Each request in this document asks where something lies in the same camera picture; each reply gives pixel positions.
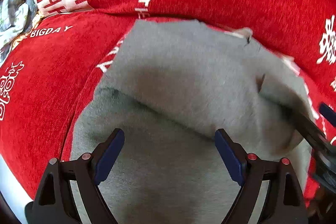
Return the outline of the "grey knit garment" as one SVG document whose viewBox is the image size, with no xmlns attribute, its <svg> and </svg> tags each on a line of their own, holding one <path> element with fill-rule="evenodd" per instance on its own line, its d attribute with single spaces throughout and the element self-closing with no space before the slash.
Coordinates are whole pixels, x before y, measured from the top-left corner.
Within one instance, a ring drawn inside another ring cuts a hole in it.
<svg viewBox="0 0 336 224">
<path fill-rule="evenodd" d="M 262 159 L 288 157 L 305 186 L 310 147 L 287 107 L 310 113 L 303 79 L 255 39 L 138 20 L 75 123 L 71 158 L 120 128 L 125 144 L 100 184 L 119 223 L 220 223 L 239 187 L 219 128 Z"/>
</svg>

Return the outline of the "red bed cover, white print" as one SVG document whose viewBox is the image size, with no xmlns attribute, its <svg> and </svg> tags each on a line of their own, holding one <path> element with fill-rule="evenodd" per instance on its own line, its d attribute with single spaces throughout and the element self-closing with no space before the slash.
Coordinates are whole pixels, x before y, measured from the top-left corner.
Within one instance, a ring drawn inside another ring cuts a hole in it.
<svg viewBox="0 0 336 224">
<path fill-rule="evenodd" d="M 87 114 L 97 94 L 96 85 L 108 74 L 122 41 L 133 27 L 151 23 L 180 27 L 193 42 L 193 50 L 213 45 L 215 35 L 229 48 L 224 56 L 225 76 L 246 58 L 239 48 L 266 53 L 272 63 L 269 74 L 291 86 L 314 105 L 335 106 L 331 81 L 335 69 L 317 65 L 322 20 L 303 18 L 281 26 L 258 23 L 250 42 L 220 25 L 197 19 L 155 17 L 136 19 L 97 11 L 53 15 L 43 20 L 1 67 L 1 154 L 29 196 L 37 192 L 49 157 L 68 159 L 88 147 L 101 134 L 80 127 L 91 120 L 102 122 L 107 131 L 116 123 L 117 112 L 101 116 L 100 109 Z M 224 173 L 209 145 L 212 121 L 203 119 L 197 129 L 169 120 L 157 111 L 141 109 L 149 127 L 128 133 L 126 148 L 134 157 L 122 155 L 117 171 L 131 170 L 131 201 L 163 204 L 166 211 L 184 217 L 199 206 L 196 198 L 209 188 L 205 170 L 215 178 Z"/>
</svg>

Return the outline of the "grey floral crumpled cloth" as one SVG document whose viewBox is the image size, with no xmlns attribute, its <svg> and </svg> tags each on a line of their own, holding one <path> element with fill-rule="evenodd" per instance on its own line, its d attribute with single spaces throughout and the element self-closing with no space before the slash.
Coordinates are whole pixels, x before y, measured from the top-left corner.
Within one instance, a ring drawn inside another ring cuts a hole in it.
<svg viewBox="0 0 336 224">
<path fill-rule="evenodd" d="M 41 18 L 34 0 L 1 0 L 1 64 Z"/>
</svg>

